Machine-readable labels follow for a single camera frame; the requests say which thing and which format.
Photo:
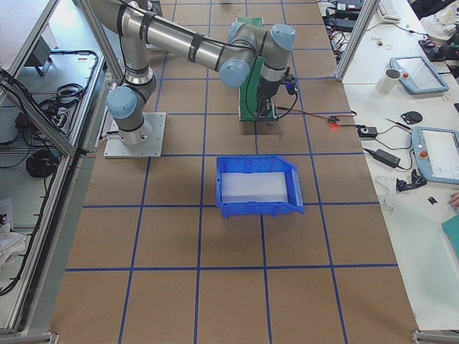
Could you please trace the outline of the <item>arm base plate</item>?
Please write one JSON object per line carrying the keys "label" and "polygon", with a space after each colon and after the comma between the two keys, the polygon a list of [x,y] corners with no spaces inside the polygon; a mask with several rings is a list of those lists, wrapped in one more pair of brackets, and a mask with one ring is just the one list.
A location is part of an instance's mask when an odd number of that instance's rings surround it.
{"label": "arm base plate", "polygon": [[110,127],[106,158],[159,158],[162,153],[166,113],[143,113],[143,125],[133,132],[119,131],[115,121]]}

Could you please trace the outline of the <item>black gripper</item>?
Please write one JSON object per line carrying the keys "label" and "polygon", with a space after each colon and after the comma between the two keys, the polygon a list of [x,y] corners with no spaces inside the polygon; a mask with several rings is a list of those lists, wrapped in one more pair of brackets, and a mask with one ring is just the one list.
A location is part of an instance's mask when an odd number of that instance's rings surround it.
{"label": "black gripper", "polygon": [[285,86],[289,95],[296,94],[296,77],[294,75],[283,75],[278,81],[268,81],[260,76],[257,84],[257,104],[265,104],[274,97],[281,85]]}

